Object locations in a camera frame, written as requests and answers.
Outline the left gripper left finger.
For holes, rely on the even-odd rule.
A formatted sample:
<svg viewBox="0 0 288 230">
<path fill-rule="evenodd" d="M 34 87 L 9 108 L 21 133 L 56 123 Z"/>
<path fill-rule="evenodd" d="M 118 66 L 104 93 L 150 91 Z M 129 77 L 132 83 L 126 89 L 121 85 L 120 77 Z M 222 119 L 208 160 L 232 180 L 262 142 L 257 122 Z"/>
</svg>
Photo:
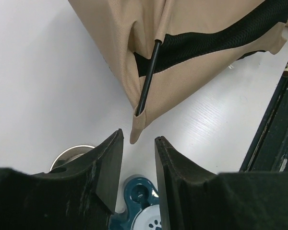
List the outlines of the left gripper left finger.
<svg viewBox="0 0 288 230">
<path fill-rule="evenodd" d="M 124 136 L 48 173 L 0 168 L 0 230 L 106 230 L 115 212 Z"/>
</svg>

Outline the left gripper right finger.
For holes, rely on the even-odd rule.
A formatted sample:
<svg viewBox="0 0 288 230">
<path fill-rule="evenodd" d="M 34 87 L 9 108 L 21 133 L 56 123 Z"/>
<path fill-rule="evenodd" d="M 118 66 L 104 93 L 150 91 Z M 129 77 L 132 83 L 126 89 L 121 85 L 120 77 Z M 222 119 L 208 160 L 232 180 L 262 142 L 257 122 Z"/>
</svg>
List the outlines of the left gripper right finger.
<svg viewBox="0 0 288 230">
<path fill-rule="evenodd" d="M 165 230 L 288 230 L 288 172 L 214 174 L 155 139 Z"/>
</svg>

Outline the beige pet tent fabric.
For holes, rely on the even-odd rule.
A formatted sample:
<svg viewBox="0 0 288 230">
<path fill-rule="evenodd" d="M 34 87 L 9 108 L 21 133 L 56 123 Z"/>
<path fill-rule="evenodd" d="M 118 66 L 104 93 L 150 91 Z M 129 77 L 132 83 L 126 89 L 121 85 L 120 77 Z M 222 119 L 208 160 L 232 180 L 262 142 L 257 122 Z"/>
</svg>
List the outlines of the beige pet tent fabric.
<svg viewBox="0 0 288 230">
<path fill-rule="evenodd" d="M 278 53 L 288 0 L 72 0 L 133 107 L 130 142 L 233 62 Z M 145 108 L 140 100 L 155 41 L 162 42 Z"/>
</svg>

